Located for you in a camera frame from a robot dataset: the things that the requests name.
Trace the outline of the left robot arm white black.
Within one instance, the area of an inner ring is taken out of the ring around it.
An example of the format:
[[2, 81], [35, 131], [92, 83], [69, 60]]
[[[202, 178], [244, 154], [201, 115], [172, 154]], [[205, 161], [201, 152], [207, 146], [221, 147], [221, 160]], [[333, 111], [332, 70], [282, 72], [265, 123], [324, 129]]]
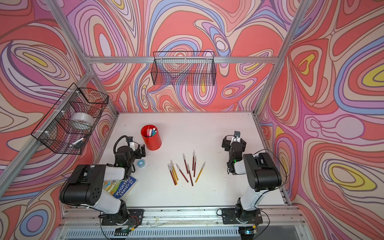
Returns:
[[128, 210], [123, 196], [137, 180], [135, 160], [145, 157], [145, 146], [114, 148], [113, 165], [78, 165], [60, 191], [60, 201], [72, 207], [91, 208], [100, 212], [103, 226], [138, 227], [143, 210]]

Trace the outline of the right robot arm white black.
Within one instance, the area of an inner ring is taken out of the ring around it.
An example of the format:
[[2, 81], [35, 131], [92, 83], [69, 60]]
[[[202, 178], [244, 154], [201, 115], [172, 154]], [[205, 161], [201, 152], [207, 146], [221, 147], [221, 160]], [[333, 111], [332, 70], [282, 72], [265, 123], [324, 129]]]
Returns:
[[247, 143], [236, 132], [223, 138], [222, 148], [229, 153], [227, 173], [245, 175], [248, 188], [237, 200], [234, 208], [221, 209], [219, 214], [225, 225], [254, 224], [263, 222], [261, 210], [258, 208], [261, 200], [278, 189], [282, 183], [282, 176], [270, 155], [263, 150], [255, 154], [246, 154]]

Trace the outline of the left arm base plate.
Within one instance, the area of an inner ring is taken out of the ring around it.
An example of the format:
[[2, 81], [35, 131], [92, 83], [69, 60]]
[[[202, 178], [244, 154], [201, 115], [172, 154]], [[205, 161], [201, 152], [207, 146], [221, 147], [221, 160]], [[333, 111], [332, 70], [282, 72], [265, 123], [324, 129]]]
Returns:
[[99, 215], [102, 226], [128, 226], [137, 227], [143, 222], [144, 209], [128, 209], [126, 213], [114, 215]]

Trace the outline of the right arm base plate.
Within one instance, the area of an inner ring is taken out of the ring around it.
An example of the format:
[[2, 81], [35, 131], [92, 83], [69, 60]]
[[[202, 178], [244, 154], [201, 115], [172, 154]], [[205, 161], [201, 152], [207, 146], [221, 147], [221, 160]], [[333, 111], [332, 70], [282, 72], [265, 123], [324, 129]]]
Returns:
[[259, 209], [244, 211], [235, 208], [224, 208], [221, 209], [220, 215], [225, 225], [253, 224], [258, 226], [264, 222]]

